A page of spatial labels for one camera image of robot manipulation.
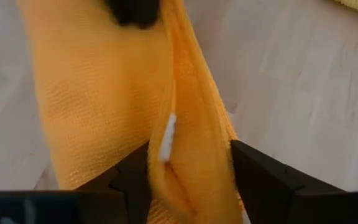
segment light gray floor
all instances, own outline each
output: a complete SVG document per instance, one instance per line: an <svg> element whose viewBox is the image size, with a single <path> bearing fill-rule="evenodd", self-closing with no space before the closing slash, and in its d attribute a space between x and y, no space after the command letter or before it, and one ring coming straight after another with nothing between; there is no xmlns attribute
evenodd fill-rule
<svg viewBox="0 0 358 224"><path fill-rule="evenodd" d="M358 190L358 12L328 0L187 0L240 138ZM0 0L0 189L54 188L25 35Z"/></svg>

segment orange microfiber cloth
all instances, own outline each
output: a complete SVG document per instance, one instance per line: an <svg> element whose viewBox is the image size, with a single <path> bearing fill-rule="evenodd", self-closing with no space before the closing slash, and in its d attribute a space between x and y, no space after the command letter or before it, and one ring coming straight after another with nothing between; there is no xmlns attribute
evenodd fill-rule
<svg viewBox="0 0 358 224"><path fill-rule="evenodd" d="M242 223L229 148L236 135L181 0L162 0L147 30L119 27L99 0L17 3L62 189L150 140L149 223Z"/></svg>

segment orange towel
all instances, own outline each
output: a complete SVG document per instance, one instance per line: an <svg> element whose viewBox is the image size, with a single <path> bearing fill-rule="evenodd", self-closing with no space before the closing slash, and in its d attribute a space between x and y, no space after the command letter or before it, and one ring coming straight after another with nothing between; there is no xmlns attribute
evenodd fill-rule
<svg viewBox="0 0 358 224"><path fill-rule="evenodd" d="M162 0L148 30L119 27L98 0L17 3L61 188L75 189L150 140L149 223L242 222L229 152L236 135L181 0Z"/></svg>

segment wooden floor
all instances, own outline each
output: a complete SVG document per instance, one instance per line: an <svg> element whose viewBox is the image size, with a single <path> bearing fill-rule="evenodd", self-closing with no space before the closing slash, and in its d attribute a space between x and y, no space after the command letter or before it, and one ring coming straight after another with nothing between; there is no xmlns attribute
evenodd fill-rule
<svg viewBox="0 0 358 224"><path fill-rule="evenodd" d="M330 0L187 0L239 137L358 190L358 12ZM54 189L14 1L0 0L0 189Z"/></svg>

